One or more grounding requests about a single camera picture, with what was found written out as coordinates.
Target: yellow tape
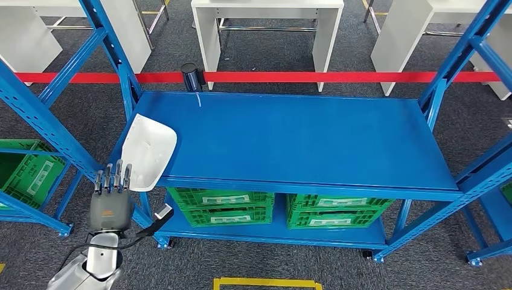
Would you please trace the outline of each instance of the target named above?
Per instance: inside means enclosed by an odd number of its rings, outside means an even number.
[[[322,290],[322,285],[313,280],[291,279],[260,279],[260,278],[229,278],[213,279],[213,290],[220,290],[220,285],[248,285],[248,286],[274,286],[274,287],[311,287]]]
[[[368,9],[368,2],[366,0],[363,0],[363,6],[365,7],[365,9]],[[386,15],[388,15],[388,13],[387,12],[375,12],[375,15],[386,16]]]
[[[220,290],[220,279],[213,279],[213,290]]]
[[[169,2],[171,2],[171,0],[165,0],[165,6],[169,5]],[[152,15],[152,14],[158,14],[158,11],[142,11],[142,14],[144,15]]]

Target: green plastic crate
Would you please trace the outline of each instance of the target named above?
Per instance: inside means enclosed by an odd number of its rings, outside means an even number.
[[[292,208],[290,195],[287,195],[286,198],[287,226],[290,229],[366,228],[385,210],[385,208],[348,208],[344,210],[299,211]]]
[[[327,195],[288,196],[291,208],[298,211],[381,210],[388,208],[395,201],[389,198],[349,198]]]
[[[183,214],[192,227],[269,224],[272,222],[272,208],[273,206],[204,208],[200,210],[185,210]]]
[[[51,151],[40,140],[4,139],[0,140],[0,147]],[[56,156],[0,153],[0,190],[30,207],[39,208],[64,165],[64,160]]]
[[[512,182],[501,188],[503,196],[508,200],[508,203],[512,205]]]
[[[211,190],[198,188],[167,187],[174,201],[182,210],[210,208],[217,205],[253,205],[274,204],[274,194],[267,192],[243,192],[238,190]]]

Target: white table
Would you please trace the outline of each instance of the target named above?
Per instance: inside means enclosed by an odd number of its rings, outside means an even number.
[[[151,48],[132,0],[101,3],[134,72],[140,73]],[[78,0],[0,0],[0,59],[14,72],[41,73],[62,51],[40,16],[85,14]]]
[[[471,23],[485,0],[393,0],[377,39],[371,60],[376,71],[403,70],[422,33],[429,23]],[[487,42],[509,65],[512,65],[512,16],[505,15],[490,33]],[[490,71],[482,58],[475,54],[473,65],[480,71]],[[381,83],[389,95],[395,83]],[[498,97],[506,99],[510,92],[501,82],[489,83]]]
[[[217,71],[219,64],[217,18],[274,18],[318,20],[313,62],[316,72],[327,72],[344,3],[343,0],[192,0],[191,5],[205,71]],[[324,83],[318,83],[319,92],[323,86]],[[208,82],[208,87],[213,89],[213,82]]]

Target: lower shelf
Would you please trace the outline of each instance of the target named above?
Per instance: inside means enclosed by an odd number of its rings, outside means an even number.
[[[499,188],[480,197],[480,203],[492,221],[501,240],[512,239],[512,206]]]
[[[237,240],[245,242],[286,243],[328,247],[384,249],[386,236],[379,218],[368,228],[289,230],[286,227],[285,196],[276,194],[271,224],[231,225],[227,227],[193,228],[178,205],[167,195],[165,202],[174,208],[174,216],[159,233],[171,237]]]

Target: blue metal shelf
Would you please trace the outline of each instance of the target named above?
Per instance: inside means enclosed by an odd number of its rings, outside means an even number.
[[[0,98],[80,172],[53,217],[8,195],[0,194],[0,202],[61,234],[71,229],[59,218],[72,190],[82,174],[93,180],[101,166],[48,107],[100,44],[119,76],[127,124],[135,112],[178,133],[176,153],[158,185],[404,199],[388,239],[380,220],[366,229],[287,230],[278,199],[270,225],[195,229],[177,211],[155,234],[159,247],[167,247],[173,236],[334,245],[371,248],[373,260],[383,262],[388,254],[512,178],[512,134],[453,179],[431,132],[446,88],[476,50],[511,88],[511,69],[484,38],[512,0],[488,0],[483,5],[418,100],[143,92],[100,0],[79,2],[93,33],[40,98],[0,61]],[[128,126],[112,158],[121,155],[127,130]],[[152,223],[150,203],[147,194],[140,197],[143,208],[135,207],[133,219],[147,227]],[[438,202],[406,224],[412,199]],[[505,240],[474,254],[489,257],[511,248],[512,240]]]
[[[289,230],[286,227],[284,201],[284,195],[276,195],[274,218],[271,224],[193,228],[179,210],[178,205],[167,194],[165,202],[174,208],[174,216],[159,231],[159,234],[173,237],[346,248],[384,249],[387,247],[386,234],[380,218],[368,228]]]
[[[505,199],[499,187],[490,190],[478,200],[494,226],[500,242],[489,246],[471,211],[465,207],[463,209],[464,216],[480,248],[480,250],[470,251],[467,254],[467,260],[473,266],[481,266],[482,261],[487,258],[512,254],[512,206]]]
[[[501,241],[512,239],[512,207],[499,188],[479,198]]]
[[[462,195],[416,100],[144,92],[133,113],[178,135],[159,186],[441,201]]]

